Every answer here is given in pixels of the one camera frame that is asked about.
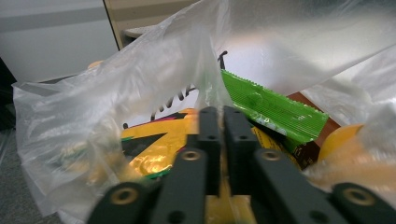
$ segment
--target floor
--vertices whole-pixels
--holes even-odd
[[[3,154],[4,157],[0,160],[0,223],[62,223],[56,214],[48,217],[40,215],[23,179],[21,161],[17,154],[15,131],[12,131]]]

